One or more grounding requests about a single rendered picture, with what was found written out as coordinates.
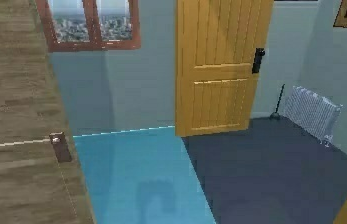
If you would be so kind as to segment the yellow wooden door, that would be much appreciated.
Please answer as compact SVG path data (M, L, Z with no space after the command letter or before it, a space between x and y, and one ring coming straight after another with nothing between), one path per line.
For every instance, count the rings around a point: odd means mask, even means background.
M176 0L175 134L248 128L274 0Z

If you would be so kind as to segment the black toilet plunger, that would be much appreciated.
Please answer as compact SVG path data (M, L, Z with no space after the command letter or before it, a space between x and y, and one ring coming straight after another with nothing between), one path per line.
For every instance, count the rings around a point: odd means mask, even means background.
M281 91L280 91L280 94L279 94L279 97L278 97L278 101L277 101L277 104L276 104L275 111L269 116L270 120L272 120L272 119L279 120L280 119L279 107L280 107L280 103L281 103L282 96L283 96L283 93L284 93L284 88L285 88L285 85L282 85L281 86Z

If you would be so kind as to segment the red-brown framed window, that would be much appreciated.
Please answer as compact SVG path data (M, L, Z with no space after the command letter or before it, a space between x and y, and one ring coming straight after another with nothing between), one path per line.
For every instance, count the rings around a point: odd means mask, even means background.
M32 0L49 52L136 50L139 0Z

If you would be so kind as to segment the brown wooden door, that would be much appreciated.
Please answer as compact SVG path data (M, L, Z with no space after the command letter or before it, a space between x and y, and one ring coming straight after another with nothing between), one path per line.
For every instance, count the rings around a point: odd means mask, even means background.
M0 0L0 224L97 224L32 0Z

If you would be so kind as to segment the white wall radiator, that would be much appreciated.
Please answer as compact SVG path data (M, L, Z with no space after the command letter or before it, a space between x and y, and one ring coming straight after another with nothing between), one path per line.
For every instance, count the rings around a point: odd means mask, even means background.
M342 104L335 104L305 87L293 86L283 116L329 147L333 143L333 128L342 107Z

